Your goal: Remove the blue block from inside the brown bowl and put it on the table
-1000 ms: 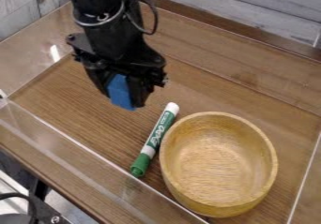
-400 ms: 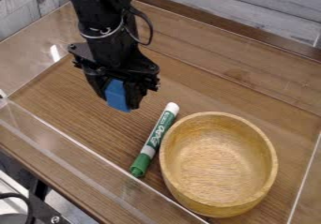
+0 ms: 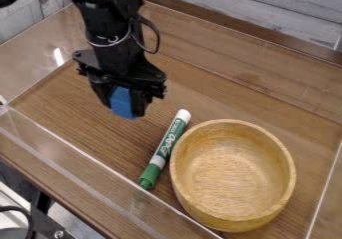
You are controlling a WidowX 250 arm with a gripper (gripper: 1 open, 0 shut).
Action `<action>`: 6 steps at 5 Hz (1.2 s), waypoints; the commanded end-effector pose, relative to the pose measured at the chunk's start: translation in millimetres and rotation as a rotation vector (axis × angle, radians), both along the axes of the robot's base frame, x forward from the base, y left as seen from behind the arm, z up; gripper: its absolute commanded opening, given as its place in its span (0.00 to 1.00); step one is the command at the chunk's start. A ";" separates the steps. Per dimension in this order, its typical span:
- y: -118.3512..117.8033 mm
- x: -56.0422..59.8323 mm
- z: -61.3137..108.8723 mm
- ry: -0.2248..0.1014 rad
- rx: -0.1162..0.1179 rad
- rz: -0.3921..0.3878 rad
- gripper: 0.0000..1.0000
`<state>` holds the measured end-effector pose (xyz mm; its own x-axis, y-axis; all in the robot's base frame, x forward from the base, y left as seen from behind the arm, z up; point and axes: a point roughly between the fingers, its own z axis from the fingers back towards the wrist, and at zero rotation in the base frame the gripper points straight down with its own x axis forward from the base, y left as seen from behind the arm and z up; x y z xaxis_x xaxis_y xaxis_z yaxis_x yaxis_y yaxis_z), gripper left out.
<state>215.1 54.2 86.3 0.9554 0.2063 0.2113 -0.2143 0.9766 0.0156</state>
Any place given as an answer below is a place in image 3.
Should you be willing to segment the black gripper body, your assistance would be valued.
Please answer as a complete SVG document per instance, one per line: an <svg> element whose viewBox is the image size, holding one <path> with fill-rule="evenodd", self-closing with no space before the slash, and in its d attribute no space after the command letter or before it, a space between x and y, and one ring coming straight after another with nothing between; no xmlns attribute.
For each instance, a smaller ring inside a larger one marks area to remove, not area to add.
<svg viewBox="0 0 342 239"><path fill-rule="evenodd" d="M117 87L147 90L154 98L165 98L166 73L147 60L146 54L155 54L145 46L142 33L129 33L114 38L86 33L90 49L73 54L79 64L79 74L89 81L113 82Z"/></svg>

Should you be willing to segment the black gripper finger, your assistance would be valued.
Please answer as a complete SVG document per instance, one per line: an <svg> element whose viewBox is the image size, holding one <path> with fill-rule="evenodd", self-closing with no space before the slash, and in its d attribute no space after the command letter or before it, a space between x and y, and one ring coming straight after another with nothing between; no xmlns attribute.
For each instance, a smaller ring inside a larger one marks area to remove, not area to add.
<svg viewBox="0 0 342 239"><path fill-rule="evenodd" d="M146 110L153 102L153 95L147 90L131 89L131 108L135 117L143 117L146 115Z"/></svg>
<svg viewBox="0 0 342 239"><path fill-rule="evenodd" d="M90 84L102 104L107 107L111 107L110 97L117 88L117 85L113 82L94 80L90 81Z"/></svg>

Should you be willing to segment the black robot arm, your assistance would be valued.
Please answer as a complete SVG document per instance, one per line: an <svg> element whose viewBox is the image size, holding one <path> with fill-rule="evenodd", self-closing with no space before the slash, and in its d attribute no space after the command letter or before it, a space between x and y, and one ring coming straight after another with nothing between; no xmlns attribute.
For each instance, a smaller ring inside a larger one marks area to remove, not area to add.
<svg viewBox="0 0 342 239"><path fill-rule="evenodd" d="M71 0L86 27L90 48L74 52L78 72L111 112L135 119L166 93L165 72L146 55L159 51L145 43L143 29L155 24L139 14L143 0Z"/></svg>

